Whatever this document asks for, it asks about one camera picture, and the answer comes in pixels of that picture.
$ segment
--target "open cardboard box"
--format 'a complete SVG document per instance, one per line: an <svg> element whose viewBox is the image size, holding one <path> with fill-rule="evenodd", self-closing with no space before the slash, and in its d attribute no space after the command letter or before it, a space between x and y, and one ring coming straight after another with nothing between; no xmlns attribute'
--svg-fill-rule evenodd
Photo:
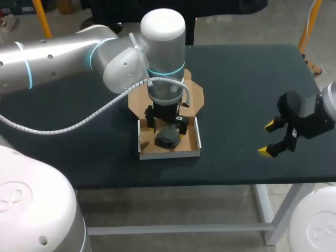
<svg viewBox="0 0 336 252"><path fill-rule="evenodd" d="M190 107L180 107L180 115L189 117L189 124L186 135L182 138L178 146L173 150L166 150L154 144L155 136L166 125L160 119L156 119L156 132L153 133L147 128L145 119L145 109L153 104L148 96L147 86L141 85L133 92L129 93L129 109L139 118L138 120L138 150L141 160L145 159L170 159L186 158L191 156L201 156L201 139L199 138L196 114L204 105L203 89L191 79L191 73L184 70L184 83L190 91Z"/></svg>

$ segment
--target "cable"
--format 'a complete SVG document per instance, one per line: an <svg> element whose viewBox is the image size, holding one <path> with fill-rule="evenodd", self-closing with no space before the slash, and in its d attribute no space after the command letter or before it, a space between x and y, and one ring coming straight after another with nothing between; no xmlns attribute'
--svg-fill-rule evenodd
<svg viewBox="0 0 336 252"><path fill-rule="evenodd" d="M172 80L172 79L168 79L168 78L163 78L163 77L153 77L150 78L151 81L165 81L165 82L169 82L175 85L178 85L180 87L183 87L184 90L187 93L187 99L186 99L186 104L189 106L190 105L190 92L188 87L179 81L176 80ZM91 114L90 116L86 117L84 120L80 121L79 123L76 123L73 126L64 128L64 129L60 129L60 130L52 130L52 131L41 131L41 130L33 130L30 129L28 127L19 125L15 122L11 122L10 120L8 120L7 118L5 118L3 115L0 114L0 121L2 121L3 123L7 124L8 126L17 129L19 131L23 131L23 132L27 132L27 133L31 133L31 134L35 134L35 135L58 135L58 134L63 134L63 133L67 133L69 131L75 130L81 126L83 126L84 124L88 123L89 121L91 121L93 118L95 118L96 116L98 116L99 114L101 114L102 112L104 112L105 110L107 110L109 107L111 107L113 104L115 104L117 101L119 101L120 99L122 99L123 97L125 97L126 95L128 95L128 93L132 92L135 88L137 88L138 86L147 83L147 79L141 80L139 82L137 82L136 84L132 85L130 88L128 88L127 90L125 90L123 93L121 93L120 95L118 95L116 98L114 98L112 101L110 101L109 103L107 103L106 105L104 105L103 107L101 107L99 110L97 110L96 112L94 112L93 114Z"/></svg>
<svg viewBox="0 0 336 252"><path fill-rule="evenodd" d="M311 5L311 7L309 9L309 12L308 12L307 24L306 24L306 37L304 38L304 41L303 41L301 47L306 44L306 41L307 41L307 38L308 38L309 18L310 18L311 10L314 8L315 3L316 3L316 0L314 0L313 4Z"/></svg>

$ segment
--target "black table top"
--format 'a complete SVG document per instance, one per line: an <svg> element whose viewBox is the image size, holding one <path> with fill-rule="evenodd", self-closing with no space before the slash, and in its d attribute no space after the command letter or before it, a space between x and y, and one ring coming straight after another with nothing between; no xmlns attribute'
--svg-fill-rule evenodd
<svg viewBox="0 0 336 252"><path fill-rule="evenodd" d="M75 188L336 181L336 134L299 139L295 153L277 158L257 150L278 142L264 126L276 115L278 97L289 90L318 91L306 64L290 45L187 47L186 67L204 88L197 115L202 156L144 160L137 155L137 118L127 99L82 128L38 136L0 124L0 133L20 152L48 163ZM27 127L64 128L114 97L94 74L86 74L2 97L0 113Z"/></svg>

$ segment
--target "gray floor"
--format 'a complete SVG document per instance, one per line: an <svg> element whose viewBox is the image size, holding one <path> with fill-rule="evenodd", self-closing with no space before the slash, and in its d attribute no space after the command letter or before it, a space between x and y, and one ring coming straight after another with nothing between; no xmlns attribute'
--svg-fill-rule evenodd
<svg viewBox="0 0 336 252"><path fill-rule="evenodd" d="M247 16L219 15L198 18L196 45L269 44L298 45L313 0L269 0L259 13ZM90 16L48 14L54 36L71 34ZM123 34L138 29L127 24ZM306 55L323 69L316 77L320 88L336 80L336 2L323 1ZM43 37L36 16L20 17L20 25L5 41ZM277 211L290 185L269 185ZM89 227L151 224L200 224L256 222L258 215L249 186L196 186L80 191L81 207ZM119 235L92 237L94 252L105 251L231 251L289 252L287 236L276 247L266 247L259 232Z"/></svg>

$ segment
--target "robot end effector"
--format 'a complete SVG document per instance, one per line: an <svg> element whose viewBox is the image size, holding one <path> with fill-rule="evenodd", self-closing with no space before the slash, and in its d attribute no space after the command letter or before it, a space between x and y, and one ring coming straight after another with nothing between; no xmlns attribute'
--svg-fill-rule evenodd
<svg viewBox="0 0 336 252"><path fill-rule="evenodd" d="M285 127L285 137L278 143L269 144L258 150L261 155L277 157L286 150L294 152L297 139L314 138L333 130L336 123L336 81L322 91L303 99L296 92L287 92L278 101L279 116L265 126L269 133Z"/></svg>

